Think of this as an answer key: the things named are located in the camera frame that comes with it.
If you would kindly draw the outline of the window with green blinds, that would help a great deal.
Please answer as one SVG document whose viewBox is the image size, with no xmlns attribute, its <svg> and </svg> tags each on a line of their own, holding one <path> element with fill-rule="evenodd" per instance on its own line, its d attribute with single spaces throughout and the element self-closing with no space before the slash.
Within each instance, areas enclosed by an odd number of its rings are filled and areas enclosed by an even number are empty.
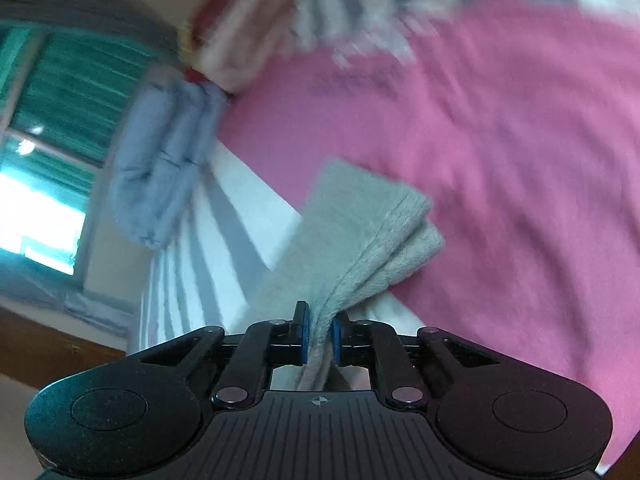
<svg viewBox="0 0 640 480">
<path fill-rule="evenodd" d="M 2 27 L 2 252 L 78 272 L 96 181 L 155 59 L 129 40 Z"/>
</svg>

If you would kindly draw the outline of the colourful folded blanket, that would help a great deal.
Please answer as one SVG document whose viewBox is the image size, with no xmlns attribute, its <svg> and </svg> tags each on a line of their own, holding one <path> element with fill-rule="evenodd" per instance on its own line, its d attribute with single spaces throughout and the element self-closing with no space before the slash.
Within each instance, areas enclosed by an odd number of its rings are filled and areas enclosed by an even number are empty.
<svg viewBox="0 0 640 480">
<path fill-rule="evenodd" d="M 184 66 L 183 77 L 191 84 L 204 84 L 209 79 L 193 66 L 200 45 L 193 38 L 192 26 L 188 21 L 182 23 L 177 32 L 178 57 Z"/>
</svg>

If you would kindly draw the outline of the striped pink grey bed sheet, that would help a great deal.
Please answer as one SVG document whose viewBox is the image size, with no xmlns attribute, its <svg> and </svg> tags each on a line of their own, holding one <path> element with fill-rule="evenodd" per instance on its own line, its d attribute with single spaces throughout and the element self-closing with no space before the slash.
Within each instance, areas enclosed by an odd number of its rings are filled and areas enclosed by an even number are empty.
<svg viewBox="0 0 640 480">
<path fill-rule="evenodd" d="M 605 400 L 608 468 L 639 430 L 639 0 L 447 0 L 390 36 L 277 58 L 232 104 L 153 259 L 132 348 L 286 318 L 326 242 L 291 248 L 334 158 L 432 202 L 444 244 L 360 309 L 432 324 Z"/>
</svg>

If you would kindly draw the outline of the grey fleece pants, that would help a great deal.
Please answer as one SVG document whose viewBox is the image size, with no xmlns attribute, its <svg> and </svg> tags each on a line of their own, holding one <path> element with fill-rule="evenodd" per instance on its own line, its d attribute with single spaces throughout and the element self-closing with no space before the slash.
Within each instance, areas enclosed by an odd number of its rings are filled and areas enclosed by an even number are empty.
<svg viewBox="0 0 640 480">
<path fill-rule="evenodd" d="M 282 390 L 322 390 L 332 374 L 338 315 L 415 274 L 444 239 L 426 218 L 432 202 L 405 182 L 332 159 L 324 166 L 273 270 L 248 300 L 241 325 L 309 313 L 307 361 L 274 376 Z"/>
</svg>

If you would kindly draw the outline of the folded pink blanket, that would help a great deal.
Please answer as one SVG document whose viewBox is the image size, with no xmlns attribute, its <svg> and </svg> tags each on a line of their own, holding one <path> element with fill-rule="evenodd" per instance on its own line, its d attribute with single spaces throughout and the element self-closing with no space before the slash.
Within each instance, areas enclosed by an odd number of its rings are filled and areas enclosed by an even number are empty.
<svg viewBox="0 0 640 480">
<path fill-rule="evenodd" d="M 285 43 L 295 0 L 208 0 L 192 22 L 193 66 L 229 93 L 248 86 Z"/>
</svg>

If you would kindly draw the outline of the folded light blue duvet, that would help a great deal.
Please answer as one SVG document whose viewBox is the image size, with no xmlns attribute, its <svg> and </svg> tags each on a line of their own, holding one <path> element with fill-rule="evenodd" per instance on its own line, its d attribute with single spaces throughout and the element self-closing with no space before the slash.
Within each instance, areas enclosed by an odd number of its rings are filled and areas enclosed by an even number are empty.
<svg viewBox="0 0 640 480">
<path fill-rule="evenodd" d="M 128 112 L 113 160 L 110 197 L 126 237 L 166 246 L 208 161 L 227 106 L 211 82 L 149 81 Z"/>
</svg>

